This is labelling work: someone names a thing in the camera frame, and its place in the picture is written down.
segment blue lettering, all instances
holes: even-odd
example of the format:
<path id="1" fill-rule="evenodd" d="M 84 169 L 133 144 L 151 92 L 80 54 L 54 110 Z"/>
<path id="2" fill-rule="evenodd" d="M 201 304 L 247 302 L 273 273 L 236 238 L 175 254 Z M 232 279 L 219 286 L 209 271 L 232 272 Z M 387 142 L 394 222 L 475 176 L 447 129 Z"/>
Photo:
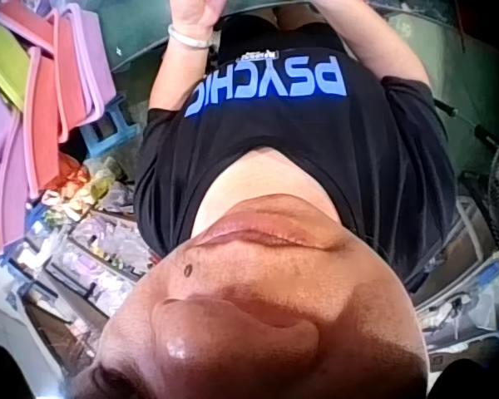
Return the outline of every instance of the blue lettering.
<path id="1" fill-rule="evenodd" d="M 287 96 L 288 93 L 284 88 L 284 84 L 279 78 L 277 71 L 274 68 L 274 63 L 272 60 L 266 60 L 266 69 L 264 70 L 264 75 L 262 81 L 260 81 L 259 86 L 259 97 L 266 96 L 268 92 L 269 83 L 272 82 L 274 84 L 275 90 L 280 96 Z"/>
<path id="2" fill-rule="evenodd" d="M 211 75 L 207 75 L 207 79 L 205 79 L 205 105 L 209 104 L 211 77 L 212 77 Z"/>
<path id="3" fill-rule="evenodd" d="M 236 64 L 235 71 L 249 71 L 249 84 L 238 86 L 235 90 L 235 98 L 255 97 L 257 81 L 259 80 L 257 66 L 251 61 L 241 61 Z"/>
<path id="4" fill-rule="evenodd" d="M 324 93 L 346 96 L 348 93 L 346 92 L 346 86 L 343 82 L 340 65 L 335 56 L 329 56 L 329 60 L 330 62 L 320 62 L 316 65 L 316 68 L 314 68 L 314 75 L 316 76 L 318 87 Z M 334 74 L 334 79 L 330 81 L 325 80 L 324 73 Z"/>
<path id="5" fill-rule="evenodd" d="M 296 65 L 307 65 L 309 57 L 290 57 L 284 60 L 284 69 L 290 77 L 304 77 L 305 81 L 297 81 L 290 85 L 290 96 L 310 96 L 314 93 L 314 75 L 308 68 L 294 68 Z"/>
<path id="6" fill-rule="evenodd" d="M 226 89 L 226 100 L 233 98 L 233 65 L 227 66 L 227 71 L 224 77 L 218 77 L 218 71 L 213 73 L 213 82 L 210 88 L 210 102 L 218 104 L 218 90 Z"/>
<path id="7" fill-rule="evenodd" d="M 185 112 L 185 117 L 190 116 L 190 115 L 194 115 L 195 113 L 199 112 L 201 107 L 203 106 L 203 100 L 205 97 L 205 88 L 204 88 L 204 84 L 202 81 L 194 89 L 194 91 L 192 92 L 192 96 L 194 95 L 194 93 L 196 93 L 196 91 L 198 91 L 198 98 L 196 98 L 196 101 L 194 101 L 192 104 L 190 104 L 187 107 L 186 112 Z"/>

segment wristband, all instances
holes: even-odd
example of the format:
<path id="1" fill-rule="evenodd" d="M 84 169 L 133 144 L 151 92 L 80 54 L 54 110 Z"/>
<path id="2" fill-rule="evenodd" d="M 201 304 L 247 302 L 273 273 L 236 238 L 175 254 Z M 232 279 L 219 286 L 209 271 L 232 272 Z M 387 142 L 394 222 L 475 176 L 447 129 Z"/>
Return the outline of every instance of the wristband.
<path id="1" fill-rule="evenodd" d="M 209 48 L 213 44 L 212 39 L 205 41 L 205 40 L 196 40 L 193 39 L 192 37 L 185 36 L 177 32 L 172 26 L 172 24 L 168 26 L 168 34 L 170 35 L 170 37 L 176 39 L 179 43 L 185 44 L 186 46 L 192 48 Z"/>

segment man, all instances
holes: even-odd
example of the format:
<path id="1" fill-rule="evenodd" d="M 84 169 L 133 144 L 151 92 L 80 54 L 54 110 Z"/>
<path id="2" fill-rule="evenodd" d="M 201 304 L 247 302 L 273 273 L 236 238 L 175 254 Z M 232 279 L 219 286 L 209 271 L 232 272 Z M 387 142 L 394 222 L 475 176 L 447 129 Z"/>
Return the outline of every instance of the man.
<path id="1" fill-rule="evenodd" d="M 455 193 L 422 63 L 362 1 L 314 0 L 358 62 L 303 6 L 228 20 L 204 79 L 225 0 L 170 5 L 136 184 L 162 261 L 73 396 L 424 397 L 402 281 Z"/>

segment lips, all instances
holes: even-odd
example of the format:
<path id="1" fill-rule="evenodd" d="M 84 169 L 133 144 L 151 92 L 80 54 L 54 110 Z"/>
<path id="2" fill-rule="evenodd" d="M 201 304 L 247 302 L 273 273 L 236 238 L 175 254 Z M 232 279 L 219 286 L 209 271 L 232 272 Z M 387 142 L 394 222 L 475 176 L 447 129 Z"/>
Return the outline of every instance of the lips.
<path id="1" fill-rule="evenodd" d="M 228 214 L 210 226 L 198 245 L 247 241 L 273 247 L 314 247 L 314 237 L 303 226 L 283 214 L 238 212 Z"/>

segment sleeve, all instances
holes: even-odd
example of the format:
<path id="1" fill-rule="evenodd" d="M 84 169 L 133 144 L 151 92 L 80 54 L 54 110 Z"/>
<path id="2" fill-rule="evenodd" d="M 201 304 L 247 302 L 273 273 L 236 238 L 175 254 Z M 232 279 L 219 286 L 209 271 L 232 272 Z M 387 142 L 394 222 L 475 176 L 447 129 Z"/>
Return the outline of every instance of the sleeve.
<path id="1" fill-rule="evenodd" d="M 148 112 L 136 168 L 134 208 L 137 226 L 145 242 L 160 256 L 166 254 L 167 246 L 159 216 L 162 198 L 158 161 L 163 146 L 170 144 L 171 122 L 176 113 L 157 109 Z"/>
<path id="2" fill-rule="evenodd" d="M 382 80 L 386 97 L 406 150 L 409 173 L 415 179 L 414 201 L 420 201 L 423 240 L 417 243 L 417 270 L 436 253 L 452 226 L 456 206 L 456 179 L 447 151 L 447 133 L 438 117 L 431 89 L 419 81 L 396 77 Z M 402 249 L 408 240 L 406 218 L 400 218 Z"/>

